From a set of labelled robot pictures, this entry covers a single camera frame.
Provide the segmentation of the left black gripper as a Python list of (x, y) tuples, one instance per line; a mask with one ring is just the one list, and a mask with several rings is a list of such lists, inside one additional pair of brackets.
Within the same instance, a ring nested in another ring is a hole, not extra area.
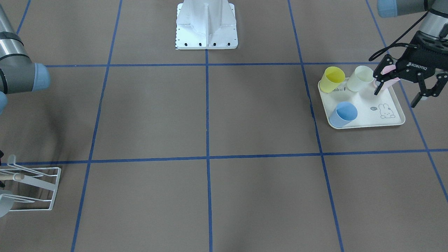
[[(386, 81), (399, 78), (419, 83), (420, 91), (411, 102), (412, 108), (416, 107), (423, 97), (438, 97), (448, 81), (447, 38), (432, 37), (418, 31), (409, 43), (394, 42), (390, 47), (405, 47), (405, 51), (396, 62), (389, 54), (380, 61), (373, 74), (374, 79), (380, 82), (374, 95), (381, 92)], [(391, 64), (395, 65), (395, 70), (381, 74), (382, 69)], [(435, 73), (438, 73), (436, 84), (432, 88), (427, 88), (425, 79), (434, 76)]]

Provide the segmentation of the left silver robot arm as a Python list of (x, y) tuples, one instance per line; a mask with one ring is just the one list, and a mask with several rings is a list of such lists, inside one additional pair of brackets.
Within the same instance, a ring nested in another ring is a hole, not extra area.
[(411, 102), (411, 107), (416, 107), (424, 97), (439, 96), (447, 84), (447, 1), (379, 0), (377, 11), (382, 18), (420, 12), (423, 16), (411, 26), (420, 25), (409, 43), (396, 39), (369, 58), (371, 62), (380, 55), (384, 56), (373, 73), (379, 83), (375, 95), (387, 81), (399, 78), (419, 85), (419, 93)]

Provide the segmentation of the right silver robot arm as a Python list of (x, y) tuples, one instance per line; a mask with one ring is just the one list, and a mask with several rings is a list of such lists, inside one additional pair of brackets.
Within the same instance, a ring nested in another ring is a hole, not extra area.
[(0, 111), (8, 104), (7, 95), (49, 88), (51, 76), (46, 66), (29, 58), (24, 44), (0, 7)]

